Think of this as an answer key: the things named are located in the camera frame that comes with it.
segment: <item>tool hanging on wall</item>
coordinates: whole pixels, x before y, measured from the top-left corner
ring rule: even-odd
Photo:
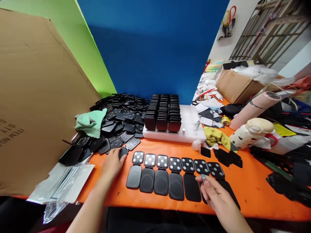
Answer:
[[[219,37],[218,40],[221,38],[231,37],[232,36],[232,29],[236,23],[236,19],[234,16],[236,15],[236,6],[231,7],[230,11],[227,10],[225,15],[227,14],[226,22],[222,21],[222,31],[225,34],[224,36]]]

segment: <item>white foam tray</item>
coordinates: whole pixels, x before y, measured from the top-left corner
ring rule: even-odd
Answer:
[[[195,123],[200,120],[198,112],[194,105],[180,105],[181,115],[181,128],[178,133],[169,133],[147,130],[144,126],[143,135],[144,138],[158,139],[165,141],[178,141],[192,143],[193,141],[200,139],[201,143],[206,140],[205,133],[203,131],[202,124],[199,125],[198,131],[195,130]]]

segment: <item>green cloth rag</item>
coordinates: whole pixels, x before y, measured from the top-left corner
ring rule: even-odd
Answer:
[[[102,111],[92,111],[89,113],[83,113],[76,115],[76,130],[83,130],[88,136],[93,138],[100,137],[101,123],[107,113],[107,109],[104,108]]]

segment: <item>red scissors handle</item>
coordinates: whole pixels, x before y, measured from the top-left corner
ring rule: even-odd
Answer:
[[[234,9],[234,14],[233,14],[233,16],[231,17],[231,11],[232,11],[232,9]],[[233,20],[233,18],[234,18],[235,15],[236,15],[236,6],[233,6],[233,7],[231,7],[231,9],[230,9],[230,11],[229,11],[229,22],[228,22],[228,24],[230,24],[230,23],[232,22],[232,20]]]

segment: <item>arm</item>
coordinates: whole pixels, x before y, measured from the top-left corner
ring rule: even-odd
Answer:
[[[230,194],[212,177],[201,176],[195,178],[201,185],[204,199],[215,211],[222,227],[228,233],[253,233],[245,218],[234,203]]]
[[[112,149],[107,155],[101,169],[100,178],[67,232],[98,232],[102,221],[105,197],[126,159],[126,155],[124,155],[119,160],[120,149]]]

